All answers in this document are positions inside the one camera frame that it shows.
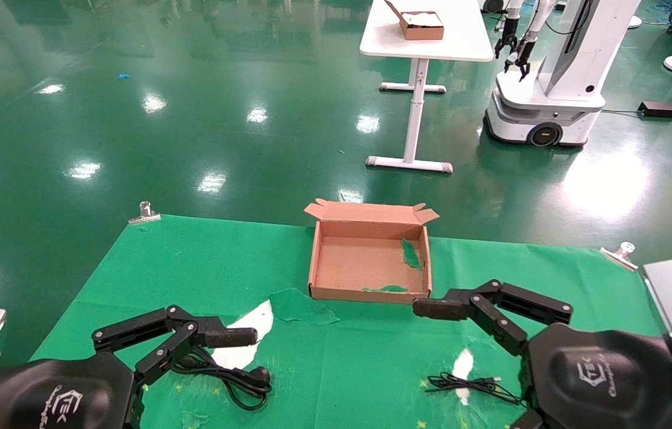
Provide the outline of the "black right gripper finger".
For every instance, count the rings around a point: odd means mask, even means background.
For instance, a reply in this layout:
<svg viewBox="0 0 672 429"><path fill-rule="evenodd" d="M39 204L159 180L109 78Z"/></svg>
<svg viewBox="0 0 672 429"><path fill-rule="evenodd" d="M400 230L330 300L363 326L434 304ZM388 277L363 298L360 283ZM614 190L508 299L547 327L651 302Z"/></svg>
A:
<svg viewBox="0 0 672 429"><path fill-rule="evenodd" d="M568 303L500 280L490 280L474 290L453 288L441 299L415 299L412 310L422 318L472 320L512 356L525 355L528 336L502 310L546 326L568 324L573 315Z"/></svg>

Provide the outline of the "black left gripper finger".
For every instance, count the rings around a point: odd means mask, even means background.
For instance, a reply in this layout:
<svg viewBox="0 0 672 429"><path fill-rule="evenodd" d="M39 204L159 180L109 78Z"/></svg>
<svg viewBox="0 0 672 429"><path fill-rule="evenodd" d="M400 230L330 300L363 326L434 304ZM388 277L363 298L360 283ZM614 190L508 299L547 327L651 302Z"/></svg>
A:
<svg viewBox="0 0 672 429"><path fill-rule="evenodd" d="M135 364L138 384L155 383L194 347L246 347L257 341L254 328L227 328L217 316L194 316L178 305L97 329L92 341L97 353L114 353L165 334L169 337Z"/></svg>

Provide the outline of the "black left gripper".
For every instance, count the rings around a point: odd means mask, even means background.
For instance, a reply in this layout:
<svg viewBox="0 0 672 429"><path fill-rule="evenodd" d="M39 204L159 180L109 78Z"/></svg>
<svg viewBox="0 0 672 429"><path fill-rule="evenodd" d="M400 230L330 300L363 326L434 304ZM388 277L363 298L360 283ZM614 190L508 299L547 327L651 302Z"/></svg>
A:
<svg viewBox="0 0 672 429"><path fill-rule="evenodd" d="M135 427L135 376L112 353L0 366L0 428Z"/></svg>

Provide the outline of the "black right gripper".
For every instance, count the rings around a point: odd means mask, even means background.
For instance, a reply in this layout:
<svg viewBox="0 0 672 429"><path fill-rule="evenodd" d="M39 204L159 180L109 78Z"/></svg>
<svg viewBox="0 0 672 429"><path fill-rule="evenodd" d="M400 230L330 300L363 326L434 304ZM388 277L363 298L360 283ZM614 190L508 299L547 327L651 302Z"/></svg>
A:
<svg viewBox="0 0 672 429"><path fill-rule="evenodd" d="M527 409L512 429L672 428L663 337L554 324L527 345Z"/></svg>

